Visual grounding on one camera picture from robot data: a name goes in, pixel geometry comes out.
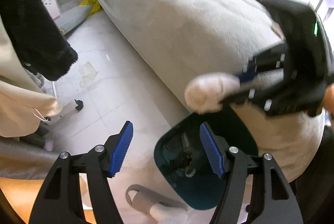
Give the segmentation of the person's right hand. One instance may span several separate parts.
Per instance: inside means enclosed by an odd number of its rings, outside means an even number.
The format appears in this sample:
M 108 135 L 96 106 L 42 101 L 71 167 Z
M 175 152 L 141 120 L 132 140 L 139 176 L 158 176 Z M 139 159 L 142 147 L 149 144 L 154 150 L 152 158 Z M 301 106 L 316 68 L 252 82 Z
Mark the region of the person's right hand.
M 323 99 L 323 108 L 329 113 L 329 117 L 333 120 L 334 113 L 334 84 L 327 87 Z

